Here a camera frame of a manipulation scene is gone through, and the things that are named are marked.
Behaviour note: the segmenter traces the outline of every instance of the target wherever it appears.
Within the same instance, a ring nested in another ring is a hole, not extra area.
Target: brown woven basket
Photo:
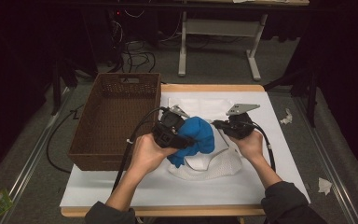
[[[160,97],[159,74],[98,75],[68,157],[83,171],[118,170],[127,139],[141,119],[159,107]],[[157,119],[155,113],[149,120]],[[150,133],[152,126],[153,122],[145,123],[137,135]]]

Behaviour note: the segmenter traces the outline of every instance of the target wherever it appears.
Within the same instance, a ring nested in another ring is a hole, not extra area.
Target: gray carpet floor
[[[207,43],[205,39],[194,37],[189,40],[187,49],[187,70],[185,77],[177,76],[179,45],[178,38],[161,43],[159,48],[147,44],[133,43],[129,49],[132,64],[142,64],[133,67],[132,72],[147,72],[152,66],[152,57],[135,57],[137,52],[153,52],[155,67],[152,72],[161,73],[162,81],[166,83],[213,83],[213,84],[267,84],[280,77],[296,48],[297,41],[280,43],[277,39],[263,40],[256,54],[256,61],[262,77],[260,82],[251,79],[250,68],[244,51],[250,46],[250,39],[234,39],[232,37],[214,37]],[[101,71],[110,68],[101,64]],[[124,72],[129,72],[130,66],[124,66]],[[64,105],[56,124],[60,122],[71,109],[86,102],[90,93],[92,80],[79,79],[76,89]],[[286,116],[285,109],[293,113],[293,123],[282,125],[282,131],[291,149],[300,175],[305,183],[312,201],[310,205],[328,223],[358,223],[343,209],[340,202],[340,192],[333,187],[328,195],[319,193],[318,178],[328,178],[328,170],[320,157],[321,145],[326,148],[335,171],[347,190],[355,212],[358,216],[358,163],[342,137],[334,118],[331,116],[323,95],[318,91],[318,104],[315,110],[316,128],[310,128],[304,119],[303,98],[294,98],[288,92],[290,87],[278,87],[268,93],[274,107],[277,119]],[[24,126],[17,141],[0,164],[0,189],[8,189],[16,184],[34,146],[41,133],[51,119],[52,91],[46,93],[48,101],[37,111]],[[66,152],[71,146],[71,140],[78,123],[77,119],[66,120],[54,134],[50,143],[51,159],[62,168],[70,170],[71,161]],[[69,218],[61,215],[59,204],[64,193],[69,175],[54,169],[45,155],[44,146],[34,170],[22,183],[25,186],[20,198],[12,208],[10,216],[2,218],[0,223],[84,223],[83,218]],[[263,217],[247,217],[246,223],[263,223]],[[238,223],[232,217],[199,217],[199,218],[160,218],[156,223]]]

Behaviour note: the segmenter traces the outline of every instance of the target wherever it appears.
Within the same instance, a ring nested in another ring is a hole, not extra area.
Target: desk
[[[202,3],[235,3],[240,2],[233,0],[192,0],[191,2]],[[287,3],[270,0],[255,0],[251,4],[261,5],[282,5],[286,6],[307,6],[310,2],[308,0],[291,0]],[[220,21],[220,20],[200,20],[189,19],[187,13],[184,11],[182,15],[182,42],[179,54],[179,77],[186,75],[186,36],[193,35],[229,35],[229,36],[250,36],[254,39],[253,45],[246,50],[246,57],[251,68],[252,77],[254,81],[261,79],[260,73],[255,62],[255,52],[263,34],[266,25],[268,14],[263,14],[260,21]]]
[[[269,97],[261,86],[162,85],[161,89],[162,106],[168,104],[170,97],[230,98],[236,103],[260,104],[258,111],[250,111],[249,115],[268,135],[275,153],[277,173],[284,180],[295,183],[309,199]],[[265,146],[264,150],[264,154],[268,155]],[[245,158],[241,160],[243,168],[235,175],[194,182],[170,175],[166,169],[169,162],[165,160],[138,186],[131,207],[138,217],[263,215],[260,200],[264,197],[264,188],[252,165]],[[83,217],[94,203],[106,201],[116,174],[82,172],[74,166],[62,197],[62,214],[66,217]]]

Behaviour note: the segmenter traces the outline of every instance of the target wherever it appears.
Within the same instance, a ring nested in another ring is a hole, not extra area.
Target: blue towel
[[[212,127],[208,122],[199,117],[186,119],[178,134],[184,137],[191,137],[196,143],[191,147],[181,148],[176,153],[167,157],[176,168],[179,168],[180,165],[185,165],[185,156],[194,156],[197,152],[209,154],[214,150]]]

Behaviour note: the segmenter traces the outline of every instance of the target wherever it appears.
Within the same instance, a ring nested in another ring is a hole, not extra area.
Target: white paper sheet
[[[293,182],[310,200],[266,92],[163,92],[161,106],[167,106],[169,98],[221,98],[237,104],[260,105],[260,108],[248,114],[268,136],[278,175],[285,181]],[[227,147],[218,136],[216,146]],[[265,146],[264,155],[269,161]],[[252,165],[245,158],[241,158],[241,161],[243,168],[235,175],[185,181],[168,172],[170,163],[165,160],[138,186],[131,206],[260,204],[264,188]],[[117,172],[82,172],[74,166],[60,207],[88,207],[97,201],[105,202],[116,175]]]

